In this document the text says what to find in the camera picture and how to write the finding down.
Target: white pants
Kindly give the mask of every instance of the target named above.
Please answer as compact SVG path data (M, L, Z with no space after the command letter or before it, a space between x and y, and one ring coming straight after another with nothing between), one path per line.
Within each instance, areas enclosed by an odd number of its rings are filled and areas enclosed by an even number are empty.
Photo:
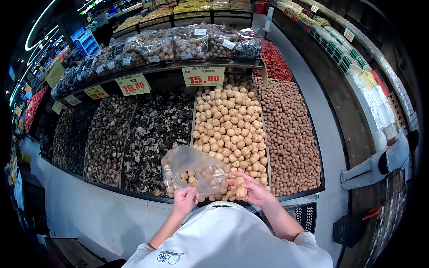
M384 179L387 174L383 175L380 173L378 161L385 151L386 150L381 150L371 155L367 160L353 167L351 170L343 171L340 177L341 187L346 190L356 189L377 183Z

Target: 15.80 price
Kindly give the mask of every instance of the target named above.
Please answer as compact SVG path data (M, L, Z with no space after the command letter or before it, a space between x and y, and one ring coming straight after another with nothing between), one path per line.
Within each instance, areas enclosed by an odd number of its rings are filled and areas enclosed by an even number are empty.
M143 82L135 83L135 86L137 89L144 89L145 88L145 84ZM132 93L132 92L137 90L131 84L123 86L122 88L125 90L125 93Z
M203 84L201 76L191 76L188 78L189 78L191 84ZM217 82L217 81L219 81L219 76L218 75L215 75L215 76L209 75L207 77L207 81Z

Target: ceiling light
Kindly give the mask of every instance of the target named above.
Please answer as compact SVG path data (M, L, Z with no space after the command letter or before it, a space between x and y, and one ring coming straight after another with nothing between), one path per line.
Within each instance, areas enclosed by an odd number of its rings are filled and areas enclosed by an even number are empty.
M30 37L31 37L31 34L33 33L33 31L34 31L34 29L36 28L36 25L38 24L38 22L40 21L40 19L43 17L43 15L46 13L46 11L54 4L54 2L55 2L56 0L53 0L46 8L45 8L45 10L40 14L40 16L39 16L39 18L36 20L36 23L33 25L33 28L31 28L31 31L30 31L30 33L28 34L28 36L27 36L27 40L25 41L25 50L26 51L30 51L30 50L32 50L35 46L37 46L40 42L41 42L41 40L40 41L38 41L37 42L37 44L35 44L34 46L32 46L32 47L28 47L28 42L30 41ZM55 26L47 35L49 35L53 30L55 30L56 28L58 27L58 25L57 26Z

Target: person's right hand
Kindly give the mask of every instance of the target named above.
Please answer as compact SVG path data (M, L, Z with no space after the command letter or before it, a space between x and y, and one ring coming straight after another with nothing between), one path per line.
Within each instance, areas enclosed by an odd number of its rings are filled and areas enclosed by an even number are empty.
M231 174L236 177L242 177L245 181L242 186L247 189L247 194L242 198L243 201L252 203L253 205L259 207L263 207L264 204L270 201L276 201L276 198L271 194L271 192L265 189L265 187L257 182L254 178L241 172L231 172ZM234 182L235 179L227 180L227 183L229 184L234 184Z

